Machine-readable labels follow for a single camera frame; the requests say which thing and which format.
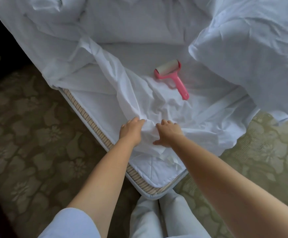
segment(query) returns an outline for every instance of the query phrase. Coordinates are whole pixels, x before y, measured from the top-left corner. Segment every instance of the lint roller handle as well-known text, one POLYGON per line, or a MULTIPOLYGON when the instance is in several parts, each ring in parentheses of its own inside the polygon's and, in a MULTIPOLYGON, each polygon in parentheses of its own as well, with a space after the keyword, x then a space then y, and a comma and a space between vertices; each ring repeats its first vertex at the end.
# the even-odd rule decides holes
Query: lint roller handle
POLYGON ((186 87, 184 86, 184 84, 182 83, 182 81, 180 80, 180 78, 177 77, 173 77, 172 78, 173 81, 176 84, 176 87, 178 89, 178 92, 180 93, 180 95, 183 97, 183 100, 188 100, 189 99, 189 93, 186 90, 186 87))

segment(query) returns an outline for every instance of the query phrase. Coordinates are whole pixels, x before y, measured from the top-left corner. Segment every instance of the white pants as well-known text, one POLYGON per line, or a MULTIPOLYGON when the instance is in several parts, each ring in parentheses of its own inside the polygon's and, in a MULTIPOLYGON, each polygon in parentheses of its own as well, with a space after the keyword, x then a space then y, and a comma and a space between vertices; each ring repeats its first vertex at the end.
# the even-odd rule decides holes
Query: white pants
POLYGON ((210 238, 191 212, 185 198, 174 190, 160 198, 159 205, 157 200, 140 197, 131 215, 130 238, 163 238, 161 213, 168 237, 195 235, 199 238, 210 238))

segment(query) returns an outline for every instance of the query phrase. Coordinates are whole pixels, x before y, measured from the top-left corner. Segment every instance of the person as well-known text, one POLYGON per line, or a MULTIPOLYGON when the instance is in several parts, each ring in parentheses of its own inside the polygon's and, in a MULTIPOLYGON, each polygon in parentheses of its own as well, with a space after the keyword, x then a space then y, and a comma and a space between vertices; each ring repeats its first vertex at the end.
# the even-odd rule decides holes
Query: person
MULTIPOLYGON (((122 125, 118 142, 39 238, 107 237, 127 163, 133 148, 141 141, 144 122, 135 117, 122 125)), ((288 238, 288 206, 187 139, 178 124, 162 120, 156 127, 160 139, 153 144, 170 147, 176 152, 233 236, 288 238)), ((161 213, 169 237, 210 237, 185 199, 173 190, 159 201, 139 199, 131 215, 130 237, 164 237, 161 213)))

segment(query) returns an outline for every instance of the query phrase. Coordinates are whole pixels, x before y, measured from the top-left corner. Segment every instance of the forearm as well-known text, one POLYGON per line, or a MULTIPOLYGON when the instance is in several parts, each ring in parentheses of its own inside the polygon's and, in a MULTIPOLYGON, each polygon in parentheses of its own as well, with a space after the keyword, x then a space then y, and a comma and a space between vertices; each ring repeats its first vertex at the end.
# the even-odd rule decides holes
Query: forearm
POLYGON ((86 212, 106 237, 133 146, 120 139, 96 165, 81 191, 68 207, 86 212))
POLYGON ((171 147, 236 237, 288 237, 288 207, 184 136, 171 147))

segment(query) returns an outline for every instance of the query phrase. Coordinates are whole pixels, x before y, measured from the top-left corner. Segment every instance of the pink lint roller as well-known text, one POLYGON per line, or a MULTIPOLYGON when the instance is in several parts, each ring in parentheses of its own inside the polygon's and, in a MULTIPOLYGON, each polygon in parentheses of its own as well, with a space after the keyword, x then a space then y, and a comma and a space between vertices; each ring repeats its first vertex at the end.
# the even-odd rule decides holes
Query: pink lint roller
POLYGON ((178 89, 178 92, 183 97, 183 100, 189 99, 189 93, 186 90, 186 87, 178 77, 178 71, 181 69, 181 63, 175 59, 169 61, 168 63, 159 66, 154 70, 155 77, 158 79, 171 78, 178 89))

